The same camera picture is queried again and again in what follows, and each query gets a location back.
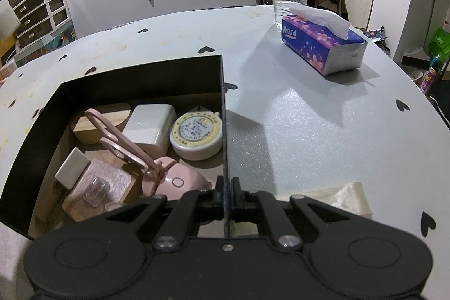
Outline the round white tape measure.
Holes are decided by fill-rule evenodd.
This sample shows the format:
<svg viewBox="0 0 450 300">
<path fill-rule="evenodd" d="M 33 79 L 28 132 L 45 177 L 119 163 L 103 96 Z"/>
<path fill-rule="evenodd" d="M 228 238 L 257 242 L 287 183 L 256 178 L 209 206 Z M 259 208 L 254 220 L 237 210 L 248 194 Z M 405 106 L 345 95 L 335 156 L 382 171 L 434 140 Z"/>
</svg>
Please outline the round white tape measure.
<svg viewBox="0 0 450 300">
<path fill-rule="evenodd" d="M 184 160 L 206 160 L 223 147 L 223 122 L 219 113 L 209 110 L 188 112 L 176 119 L 169 140 Z"/>
</svg>

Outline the white charger cube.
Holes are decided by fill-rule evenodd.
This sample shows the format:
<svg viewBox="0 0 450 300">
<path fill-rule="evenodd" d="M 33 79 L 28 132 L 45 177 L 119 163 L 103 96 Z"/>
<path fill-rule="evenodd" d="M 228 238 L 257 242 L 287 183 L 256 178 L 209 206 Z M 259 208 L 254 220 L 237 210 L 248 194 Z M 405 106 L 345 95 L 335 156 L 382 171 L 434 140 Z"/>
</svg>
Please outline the white charger cube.
<svg viewBox="0 0 450 300">
<path fill-rule="evenodd" d="M 169 133 L 176 121 L 176 112 L 168 104 L 138 105 L 123 129 L 123 134 L 151 158 L 166 156 Z"/>
</svg>

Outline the black cardboard box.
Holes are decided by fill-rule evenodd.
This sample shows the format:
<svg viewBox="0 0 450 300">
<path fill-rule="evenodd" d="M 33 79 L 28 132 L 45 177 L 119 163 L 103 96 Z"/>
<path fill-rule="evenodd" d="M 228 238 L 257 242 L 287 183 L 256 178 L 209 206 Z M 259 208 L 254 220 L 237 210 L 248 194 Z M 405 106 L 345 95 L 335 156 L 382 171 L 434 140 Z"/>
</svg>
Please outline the black cardboard box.
<svg viewBox="0 0 450 300">
<path fill-rule="evenodd" d="M 1 223 L 27 236 L 33 209 L 57 145 L 72 119 L 91 107 L 167 103 L 183 114 L 196 106 L 225 113 L 219 55 L 100 71 L 34 91 L 1 88 Z"/>
</svg>

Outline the cream folded cloth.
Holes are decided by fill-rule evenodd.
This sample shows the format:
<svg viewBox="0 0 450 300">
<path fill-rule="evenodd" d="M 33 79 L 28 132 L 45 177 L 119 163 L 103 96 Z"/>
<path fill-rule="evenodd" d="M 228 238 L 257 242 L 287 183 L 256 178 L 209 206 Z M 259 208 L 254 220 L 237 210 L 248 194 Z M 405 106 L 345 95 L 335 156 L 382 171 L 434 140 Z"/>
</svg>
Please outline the cream folded cloth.
<svg viewBox="0 0 450 300">
<path fill-rule="evenodd" d="M 293 194 L 310 197 L 354 215 L 368 219 L 373 218 L 372 209 L 370 208 L 361 182 L 351 182 L 339 186 L 301 191 Z M 275 198 L 281 201 L 288 201 L 293 194 L 276 194 Z"/>
</svg>

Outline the small white box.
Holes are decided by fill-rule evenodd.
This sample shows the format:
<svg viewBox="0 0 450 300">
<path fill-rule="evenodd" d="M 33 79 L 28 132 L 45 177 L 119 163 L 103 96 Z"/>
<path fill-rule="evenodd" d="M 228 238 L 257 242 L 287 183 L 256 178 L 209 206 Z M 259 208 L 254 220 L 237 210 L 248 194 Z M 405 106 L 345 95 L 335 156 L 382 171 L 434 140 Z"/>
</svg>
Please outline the small white box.
<svg viewBox="0 0 450 300">
<path fill-rule="evenodd" d="M 59 184 L 71 190 L 90 163 L 91 161 L 81 150 L 74 148 L 54 177 Z"/>
</svg>

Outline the purple tissue pack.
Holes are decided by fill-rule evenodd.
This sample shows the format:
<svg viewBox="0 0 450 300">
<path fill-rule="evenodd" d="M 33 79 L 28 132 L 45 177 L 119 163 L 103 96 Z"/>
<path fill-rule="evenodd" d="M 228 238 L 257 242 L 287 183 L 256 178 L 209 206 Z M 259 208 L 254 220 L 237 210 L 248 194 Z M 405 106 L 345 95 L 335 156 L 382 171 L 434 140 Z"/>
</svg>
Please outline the purple tissue pack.
<svg viewBox="0 0 450 300">
<path fill-rule="evenodd" d="M 368 44 L 338 14 L 301 4 L 282 18 L 281 38 L 323 76 L 360 68 Z"/>
</svg>

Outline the white drawer cabinet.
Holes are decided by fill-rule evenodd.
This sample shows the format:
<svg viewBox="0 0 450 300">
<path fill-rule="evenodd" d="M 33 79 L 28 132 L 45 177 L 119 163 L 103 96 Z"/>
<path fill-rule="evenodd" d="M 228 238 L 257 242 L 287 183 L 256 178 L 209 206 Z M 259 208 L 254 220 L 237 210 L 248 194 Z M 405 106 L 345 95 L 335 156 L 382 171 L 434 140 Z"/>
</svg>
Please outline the white drawer cabinet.
<svg viewBox="0 0 450 300">
<path fill-rule="evenodd" d="M 27 48 L 72 21 L 66 0 L 22 0 L 13 7 L 20 26 L 16 46 Z"/>
</svg>

